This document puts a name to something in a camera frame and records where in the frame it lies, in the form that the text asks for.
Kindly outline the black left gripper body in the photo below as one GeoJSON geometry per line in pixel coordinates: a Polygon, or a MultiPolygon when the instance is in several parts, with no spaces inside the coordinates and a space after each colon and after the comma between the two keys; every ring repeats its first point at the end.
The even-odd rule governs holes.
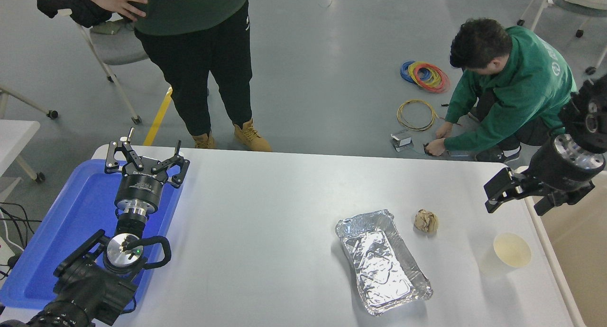
{"type": "Polygon", "coordinates": [[[115,206],[126,209],[128,205],[137,204],[145,209],[157,209],[165,182],[167,171],[158,174],[121,170],[121,182],[115,198],[115,206]]]}

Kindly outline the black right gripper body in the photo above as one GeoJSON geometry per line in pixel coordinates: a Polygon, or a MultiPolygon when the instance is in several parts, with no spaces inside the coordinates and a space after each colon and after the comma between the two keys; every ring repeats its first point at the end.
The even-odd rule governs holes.
{"type": "Polygon", "coordinates": [[[581,147],[571,136],[553,136],[533,155],[525,175],[530,179],[529,195],[562,192],[582,196],[592,189],[590,180],[596,176],[596,154],[581,147]]]}

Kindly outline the standing person's right hand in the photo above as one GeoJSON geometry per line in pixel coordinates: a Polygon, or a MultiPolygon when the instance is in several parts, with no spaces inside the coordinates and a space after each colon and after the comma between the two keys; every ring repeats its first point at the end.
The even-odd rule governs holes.
{"type": "Polygon", "coordinates": [[[91,0],[101,8],[116,12],[134,22],[145,18],[146,13],[135,4],[147,4],[147,0],[91,0]]]}

